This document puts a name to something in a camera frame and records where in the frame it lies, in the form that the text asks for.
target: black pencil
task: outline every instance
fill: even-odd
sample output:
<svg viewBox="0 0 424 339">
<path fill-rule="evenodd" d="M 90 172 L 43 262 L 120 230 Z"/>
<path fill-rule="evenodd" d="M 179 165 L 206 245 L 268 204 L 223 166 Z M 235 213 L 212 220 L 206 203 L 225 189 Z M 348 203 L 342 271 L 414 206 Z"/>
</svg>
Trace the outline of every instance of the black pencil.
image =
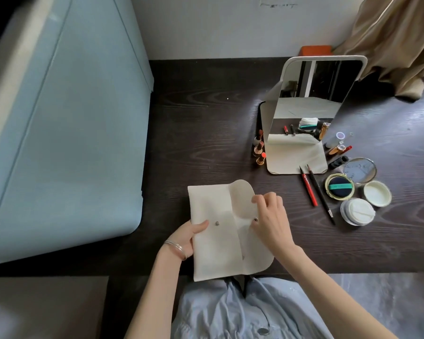
<svg viewBox="0 0 424 339">
<path fill-rule="evenodd" d="M 309 171 L 309 177 L 311 177 L 312 185 L 314 188 L 316 188 L 317 194 L 319 195 L 319 199 L 321 199 L 322 205 L 324 206 L 325 210 L 327 211 L 328 215 L 330 216 L 331 222 L 336 226 L 336 223 L 334 222 L 333 213 L 331 212 L 330 207 L 328 207 L 326 199 L 324 194 L 322 193 L 321 187 L 317 183 L 316 177 L 312 173 L 311 168 L 309 165 L 307 165 L 308 171 Z"/>
</svg>

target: white envelope pouch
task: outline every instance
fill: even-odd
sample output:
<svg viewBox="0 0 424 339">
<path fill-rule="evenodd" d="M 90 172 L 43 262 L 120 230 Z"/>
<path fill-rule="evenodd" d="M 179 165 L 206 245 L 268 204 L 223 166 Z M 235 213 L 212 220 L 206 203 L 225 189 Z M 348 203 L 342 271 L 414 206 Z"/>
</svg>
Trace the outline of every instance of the white envelope pouch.
<svg viewBox="0 0 424 339">
<path fill-rule="evenodd" d="M 249 227 L 258 209 L 248 182 L 189 186 L 188 195 L 192 223 L 209 220 L 193 237 L 195 281 L 249 275 L 272 264 L 273 255 Z"/>
</svg>

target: dress button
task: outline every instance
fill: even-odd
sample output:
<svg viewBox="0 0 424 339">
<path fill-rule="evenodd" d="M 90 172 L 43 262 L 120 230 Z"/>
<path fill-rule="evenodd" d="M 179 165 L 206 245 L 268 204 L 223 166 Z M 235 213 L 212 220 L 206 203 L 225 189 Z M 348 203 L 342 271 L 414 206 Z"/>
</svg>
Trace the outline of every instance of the dress button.
<svg viewBox="0 0 424 339">
<path fill-rule="evenodd" d="M 260 334 L 260 335 L 267 335 L 269 333 L 270 333 L 270 331 L 266 328 L 259 328 L 258 329 L 258 334 Z"/>
</svg>

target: orange box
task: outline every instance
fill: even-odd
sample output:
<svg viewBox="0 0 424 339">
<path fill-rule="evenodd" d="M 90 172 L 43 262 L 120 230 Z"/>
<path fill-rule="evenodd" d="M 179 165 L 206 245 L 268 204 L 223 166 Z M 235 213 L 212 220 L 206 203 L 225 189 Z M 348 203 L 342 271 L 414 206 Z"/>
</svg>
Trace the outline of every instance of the orange box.
<svg viewBox="0 0 424 339">
<path fill-rule="evenodd" d="M 302 46 L 299 56 L 333 56 L 331 45 Z"/>
</svg>

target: right hand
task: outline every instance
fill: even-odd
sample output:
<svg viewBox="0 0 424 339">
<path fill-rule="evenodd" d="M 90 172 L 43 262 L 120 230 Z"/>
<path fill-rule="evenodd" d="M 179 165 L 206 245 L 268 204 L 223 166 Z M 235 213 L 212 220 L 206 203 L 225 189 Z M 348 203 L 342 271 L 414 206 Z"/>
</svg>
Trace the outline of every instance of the right hand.
<svg viewBox="0 0 424 339">
<path fill-rule="evenodd" d="M 254 195 L 251 202 L 258 205 L 258 221 L 253 220 L 251 227 L 259 239 L 274 256 L 282 251 L 294 248 L 288 215 L 283 199 L 275 193 Z"/>
</svg>

